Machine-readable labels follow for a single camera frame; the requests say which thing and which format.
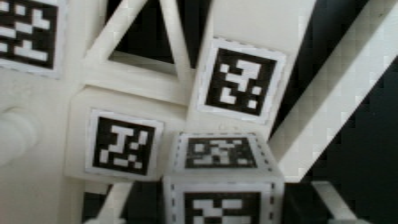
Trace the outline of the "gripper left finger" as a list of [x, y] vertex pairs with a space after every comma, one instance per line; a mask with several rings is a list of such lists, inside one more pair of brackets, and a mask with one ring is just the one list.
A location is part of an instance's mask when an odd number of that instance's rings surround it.
[[83, 222], [83, 224], [126, 224], [126, 219], [121, 217], [121, 214], [128, 201], [131, 187], [133, 183], [113, 184], [99, 214]]

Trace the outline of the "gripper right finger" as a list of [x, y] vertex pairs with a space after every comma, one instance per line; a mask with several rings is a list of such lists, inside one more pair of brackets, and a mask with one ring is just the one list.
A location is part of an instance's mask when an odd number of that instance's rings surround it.
[[328, 181], [312, 181], [311, 185], [332, 215], [327, 224], [371, 224], [364, 219], [357, 218], [332, 183]]

